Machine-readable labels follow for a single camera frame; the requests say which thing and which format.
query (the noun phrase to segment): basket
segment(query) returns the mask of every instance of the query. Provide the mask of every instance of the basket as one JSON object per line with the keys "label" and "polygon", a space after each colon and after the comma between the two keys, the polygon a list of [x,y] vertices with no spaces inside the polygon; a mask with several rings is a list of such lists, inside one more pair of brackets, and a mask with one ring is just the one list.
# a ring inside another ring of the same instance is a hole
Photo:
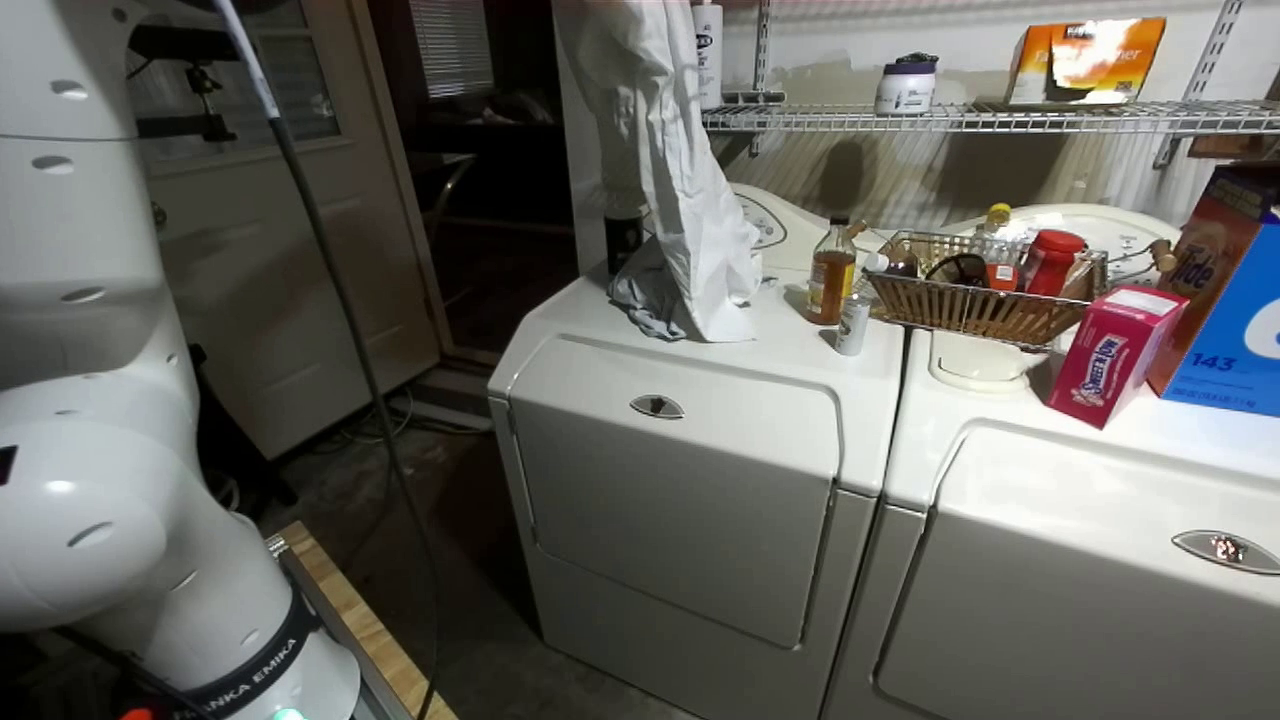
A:
{"label": "basket", "polygon": [[[982,252],[982,241],[914,231],[888,241],[884,252],[904,252],[915,258],[915,269],[936,269],[943,256]],[[864,269],[864,277],[876,286],[876,317],[888,325],[943,326],[965,337],[1010,338],[1022,349],[1043,349],[1048,338],[1082,325],[1089,311],[1089,301],[1071,295],[988,292],[975,283],[939,283],[873,269]]]}

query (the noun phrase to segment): washing machine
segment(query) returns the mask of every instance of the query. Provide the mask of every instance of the washing machine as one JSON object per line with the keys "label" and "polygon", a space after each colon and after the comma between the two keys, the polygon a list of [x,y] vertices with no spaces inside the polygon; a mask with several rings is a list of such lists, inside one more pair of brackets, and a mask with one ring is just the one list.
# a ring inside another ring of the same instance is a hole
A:
{"label": "washing machine", "polygon": [[880,498],[904,332],[839,356],[798,311],[824,221],[741,194],[771,244],[756,338],[648,338],[582,277],[488,390],[540,634],[695,714],[799,720]]}
{"label": "washing machine", "polygon": [[[1069,225],[1115,252],[1177,234],[1102,206]],[[1052,356],[914,332],[824,714],[1280,712],[1280,420],[1142,389],[1102,430],[1043,406]]]}

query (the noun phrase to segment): white robot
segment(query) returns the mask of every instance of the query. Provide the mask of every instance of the white robot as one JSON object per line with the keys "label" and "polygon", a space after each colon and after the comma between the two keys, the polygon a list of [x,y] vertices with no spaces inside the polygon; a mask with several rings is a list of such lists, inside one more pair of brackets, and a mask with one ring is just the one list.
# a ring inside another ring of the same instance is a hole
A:
{"label": "white robot", "polygon": [[198,465],[180,332],[125,88],[135,0],[0,23],[0,631],[76,626],[187,714],[357,708],[362,667]]}

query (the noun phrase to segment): gray floor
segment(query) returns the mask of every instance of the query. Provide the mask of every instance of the gray floor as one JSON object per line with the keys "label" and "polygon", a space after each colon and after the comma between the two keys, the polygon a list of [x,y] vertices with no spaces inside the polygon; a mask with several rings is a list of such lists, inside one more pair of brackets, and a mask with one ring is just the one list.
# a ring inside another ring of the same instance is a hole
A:
{"label": "gray floor", "polygon": [[371,414],[279,460],[301,505],[268,512],[265,526],[305,518],[466,720],[686,714],[540,643],[494,430],[414,414],[391,425],[430,547],[390,480]]}

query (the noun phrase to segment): red box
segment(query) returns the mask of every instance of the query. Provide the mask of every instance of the red box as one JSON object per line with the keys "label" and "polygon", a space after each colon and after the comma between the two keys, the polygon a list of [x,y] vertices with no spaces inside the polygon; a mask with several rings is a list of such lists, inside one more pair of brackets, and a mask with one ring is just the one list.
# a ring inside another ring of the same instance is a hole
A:
{"label": "red box", "polygon": [[1048,406],[1104,429],[1122,398],[1143,385],[1184,307],[1189,301],[1180,295],[1142,286],[1115,286],[1089,304],[1071,351],[1048,390]]}

